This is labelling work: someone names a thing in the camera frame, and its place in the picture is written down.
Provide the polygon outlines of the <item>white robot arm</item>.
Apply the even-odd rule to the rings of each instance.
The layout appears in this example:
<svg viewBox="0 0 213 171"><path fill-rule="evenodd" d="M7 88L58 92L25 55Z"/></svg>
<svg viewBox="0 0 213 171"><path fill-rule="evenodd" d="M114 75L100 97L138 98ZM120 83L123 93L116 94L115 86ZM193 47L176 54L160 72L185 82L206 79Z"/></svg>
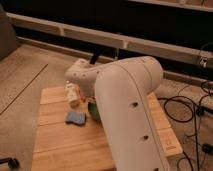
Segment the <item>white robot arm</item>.
<svg viewBox="0 0 213 171"><path fill-rule="evenodd" d="M147 100L163 78L155 58L98 66L80 59L65 76L84 96L95 98L117 171L170 171Z"/></svg>

